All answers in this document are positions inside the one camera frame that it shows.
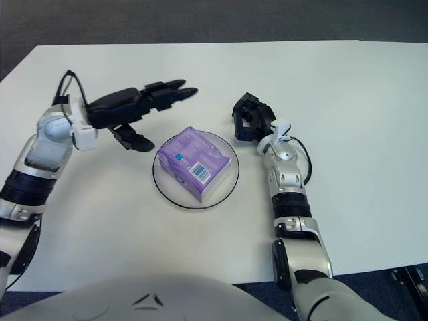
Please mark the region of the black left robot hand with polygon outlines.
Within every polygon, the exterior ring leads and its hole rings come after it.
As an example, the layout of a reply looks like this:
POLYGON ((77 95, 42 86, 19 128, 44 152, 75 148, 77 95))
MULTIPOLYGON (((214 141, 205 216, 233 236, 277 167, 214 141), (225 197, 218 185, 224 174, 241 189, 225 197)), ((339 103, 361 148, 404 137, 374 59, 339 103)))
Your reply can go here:
POLYGON ((152 109, 163 111, 175 102, 183 101, 198 92, 197 88, 184 87, 184 80, 156 82, 144 89, 127 88, 103 96, 86 107, 89 123, 95 129, 107 129, 126 149, 149 152, 155 145, 138 134, 131 124, 142 120, 152 109))

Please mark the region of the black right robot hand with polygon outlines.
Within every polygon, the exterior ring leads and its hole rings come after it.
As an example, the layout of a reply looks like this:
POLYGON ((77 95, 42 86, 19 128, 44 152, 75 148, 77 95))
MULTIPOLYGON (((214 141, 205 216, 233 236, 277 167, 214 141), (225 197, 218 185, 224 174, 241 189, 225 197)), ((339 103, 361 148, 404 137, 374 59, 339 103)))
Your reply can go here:
POLYGON ((236 139, 248 142, 260 142, 272 134, 270 124, 276 119, 267 104, 248 92, 233 107, 232 117, 236 139))

